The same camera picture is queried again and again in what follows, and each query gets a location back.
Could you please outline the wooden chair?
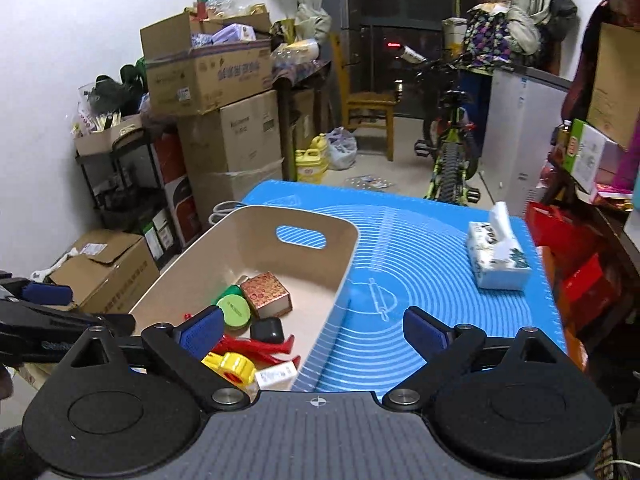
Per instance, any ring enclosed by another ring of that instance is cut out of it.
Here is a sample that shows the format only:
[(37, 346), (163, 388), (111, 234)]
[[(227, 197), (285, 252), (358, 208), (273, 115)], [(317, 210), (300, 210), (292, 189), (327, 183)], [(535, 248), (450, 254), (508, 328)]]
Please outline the wooden chair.
[(385, 155), (392, 162), (395, 159), (395, 96), (393, 93), (353, 92), (341, 37), (337, 32), (331, 32), (329, 38), (340, 92), (342, 127), (355, 131), (362, 125), (362, 113), (371, 113), (374, 123), (370, 128), (385, 131)]

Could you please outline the green white carton box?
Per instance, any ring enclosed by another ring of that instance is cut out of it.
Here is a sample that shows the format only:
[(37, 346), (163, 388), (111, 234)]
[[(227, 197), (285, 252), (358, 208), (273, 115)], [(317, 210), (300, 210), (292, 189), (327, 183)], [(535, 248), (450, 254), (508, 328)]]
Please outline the green white carton box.
[(611, 184), (625, 152), (598, 129), (575, 119), (570, 129), (563, 167), (587, 193), (597, 184)]

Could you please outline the beige plastic storage basket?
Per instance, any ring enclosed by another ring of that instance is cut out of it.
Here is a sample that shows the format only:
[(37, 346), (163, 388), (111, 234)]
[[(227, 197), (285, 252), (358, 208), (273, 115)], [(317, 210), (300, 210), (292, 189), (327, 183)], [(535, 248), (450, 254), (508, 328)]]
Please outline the beige plastic storage basket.
[(292, 391), (319, 389), (350, 303), (348, 271), (358, 228), (318, 212), (245, 206), (228, 214), (183, 252), (132, 307), (136, 329), (177, 325), (185, 314), (213, 304), (242, 276), (272, 273), (288, 291), (292, 310), (282, 325), (293, 335), (300, 364), (285, 383)]

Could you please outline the grey handled scissors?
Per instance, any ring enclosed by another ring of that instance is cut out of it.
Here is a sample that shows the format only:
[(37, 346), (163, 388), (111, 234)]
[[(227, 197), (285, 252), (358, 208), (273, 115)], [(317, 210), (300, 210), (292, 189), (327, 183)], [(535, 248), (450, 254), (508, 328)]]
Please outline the grey handled scissors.
[(213, 206), (212, 211), (207, 217), (207, 222), (210, 226), (214, 226), (216, 223), (226, 218), (233, 211), (244, 207), (245, 204), (238, 200), (224, 200)]

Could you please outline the bicycle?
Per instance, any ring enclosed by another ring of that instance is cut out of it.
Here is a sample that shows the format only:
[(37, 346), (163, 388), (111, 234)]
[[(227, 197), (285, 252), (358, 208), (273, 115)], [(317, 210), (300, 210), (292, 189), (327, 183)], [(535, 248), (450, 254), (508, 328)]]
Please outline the bicycle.
[(414, 154), (433, 161), (425, 198), (459, 206), (477, 204), (482, 194), (469, 180), (477, 172), (480, 149), (475, 125), (466, 117), (465, 107), (472, 98), (460, 88), (461, 71), (471, 57), (460, 54), (450, 61), (430, 60), (398, 41), (389, 41), (386, 48), (412, 68), (421, 99), (423, 133), (414, 144)]

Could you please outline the open cardboard box on floor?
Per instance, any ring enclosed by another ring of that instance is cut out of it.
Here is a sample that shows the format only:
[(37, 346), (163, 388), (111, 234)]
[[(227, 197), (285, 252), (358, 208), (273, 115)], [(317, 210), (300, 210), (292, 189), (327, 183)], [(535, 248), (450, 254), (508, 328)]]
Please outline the open cardboard box on floor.
[(127, 313), (160, 277), (143, 236), (90, 231), (50, 268), (32, 272), (36, 282), (66, 285), (87, 313)]

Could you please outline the blue silicone baking mat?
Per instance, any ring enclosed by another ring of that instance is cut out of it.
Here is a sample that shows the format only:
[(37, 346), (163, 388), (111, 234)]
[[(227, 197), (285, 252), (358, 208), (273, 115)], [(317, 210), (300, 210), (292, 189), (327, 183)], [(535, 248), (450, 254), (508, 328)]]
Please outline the blue silicone baking mat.
[(373, 391), (382, 396), (424, 361), (402, 334), (405, 310), (418, 307), (449, 326), (475, 325), (489, 336), (540, 328), (566, 346), (544, 266), (526, 223), (511, 220), (532, 273), (521, 292), (475, 284), (466, 249), (471, 222), (487, 211), (354, 188), (266, 181), (247, 205), (296, 208), (352, 222), (359, 242), (329, 324), (300, 368), (298, 391)]

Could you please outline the large taped cardboard box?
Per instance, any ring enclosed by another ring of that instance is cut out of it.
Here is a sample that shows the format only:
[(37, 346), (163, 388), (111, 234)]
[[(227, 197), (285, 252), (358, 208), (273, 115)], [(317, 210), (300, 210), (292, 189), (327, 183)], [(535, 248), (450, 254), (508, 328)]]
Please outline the large taped cardboard box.
[(186, 172), (204, 226), (216, 205), (282, 178), (277, 92), (177, 120)]

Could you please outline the yellow toy tool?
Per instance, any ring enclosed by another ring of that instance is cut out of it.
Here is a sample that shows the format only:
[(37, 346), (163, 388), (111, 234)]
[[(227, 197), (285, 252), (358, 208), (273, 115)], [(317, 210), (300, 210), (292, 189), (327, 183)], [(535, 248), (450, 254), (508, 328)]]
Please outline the yellow toy tool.
[(242, 354), (209, 352), (202, 363), (219, 376), (237, 387), (246, 388), (254, 384), (256, 366)]

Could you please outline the black earbuds case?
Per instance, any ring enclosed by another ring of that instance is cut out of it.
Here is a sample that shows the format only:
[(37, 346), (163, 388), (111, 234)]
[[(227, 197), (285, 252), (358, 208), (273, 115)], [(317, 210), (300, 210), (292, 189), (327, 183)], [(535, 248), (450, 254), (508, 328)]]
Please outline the black earbuds case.
[(250, 326), (250, 338), (265, 344), (282, 344), (285, 340), (280, 318), (261, 318)]

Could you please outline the patterned square box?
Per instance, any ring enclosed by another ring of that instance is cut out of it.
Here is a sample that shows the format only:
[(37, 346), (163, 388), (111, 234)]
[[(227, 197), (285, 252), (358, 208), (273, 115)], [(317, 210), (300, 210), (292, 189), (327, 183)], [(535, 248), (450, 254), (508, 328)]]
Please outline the patterned square box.
[(271, 272), (249, 278), (240, 285), (256, 318), (280, 318), (293, 310), (291, 295)]

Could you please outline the black metal shelf rack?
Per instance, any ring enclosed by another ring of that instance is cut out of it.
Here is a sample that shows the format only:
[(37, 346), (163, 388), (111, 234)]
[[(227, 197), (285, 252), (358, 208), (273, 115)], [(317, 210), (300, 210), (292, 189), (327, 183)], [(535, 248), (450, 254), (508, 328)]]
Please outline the black metal shelf rack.
[(159, 268), (182, 244), (167, 196), (156, 144), (158, 134), (123, 126), (75, 140), (75, 162), (87, 185), (101, 226), (141, 235)]

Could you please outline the green round tin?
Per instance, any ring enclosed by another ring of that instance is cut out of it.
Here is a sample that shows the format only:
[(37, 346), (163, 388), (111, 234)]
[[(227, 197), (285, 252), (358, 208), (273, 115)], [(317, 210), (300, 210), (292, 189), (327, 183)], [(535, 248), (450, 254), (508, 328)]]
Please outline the green round tin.
[(230, 294), (219, 298), (216, 306), (224, 315), (224, 326), (227, 330), (237, 332), (245, 330), (252, 319), (252, 310), (243, 296)]

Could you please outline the white usb charger plug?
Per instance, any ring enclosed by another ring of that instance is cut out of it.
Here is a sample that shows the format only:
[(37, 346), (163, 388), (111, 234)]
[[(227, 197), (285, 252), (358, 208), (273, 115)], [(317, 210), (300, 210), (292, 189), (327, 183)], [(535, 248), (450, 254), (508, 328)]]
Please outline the white usb charger plug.
[(273, 365), (255, 373), (255, 382), (260, 390), (287, 387), (297, 376), (297, 368), (293, 362)]

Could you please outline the red ultraman figure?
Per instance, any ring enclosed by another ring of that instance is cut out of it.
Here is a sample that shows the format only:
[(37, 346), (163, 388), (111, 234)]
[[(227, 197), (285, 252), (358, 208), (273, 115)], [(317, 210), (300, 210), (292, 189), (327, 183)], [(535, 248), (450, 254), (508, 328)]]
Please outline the red ultraman figure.
[(221, 310), (196, 318), (191, 316), (175, 329), (178, 343), (189, 350), (192, 356), (204, 358), (205, 351), (224, 354), (242, 354), (253, 363), (273, 366), (293, 362), (299, 368), (300, 356), (291, 356), (295, 336), (290, 335), (282, 344), (265, 344), (250, 338), (231, 337), (224, 334), (224, 317)]

